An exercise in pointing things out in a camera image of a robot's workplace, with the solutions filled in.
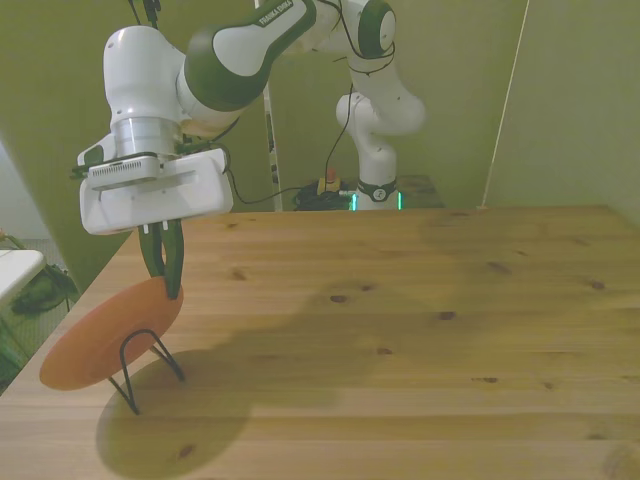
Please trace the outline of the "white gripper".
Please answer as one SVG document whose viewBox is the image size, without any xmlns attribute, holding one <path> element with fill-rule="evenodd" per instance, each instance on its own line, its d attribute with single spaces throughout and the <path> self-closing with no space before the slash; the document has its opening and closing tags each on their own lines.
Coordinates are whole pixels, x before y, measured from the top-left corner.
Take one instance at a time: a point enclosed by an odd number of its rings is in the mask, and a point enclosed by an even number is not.
<svg viewBox="0 0 640 480">
<path fill-rule="evenodd" d="M 175 300 L 184 265 L 180 219 L 231 210 L 228 160 L 227 151 L 217 148 L 173 160 L 141 155 L 92 166 L 80 185 L 82 225 L 92 235 L 138 227 L 149 275 L 164 276 L 167 296 Z"/>
</svg>

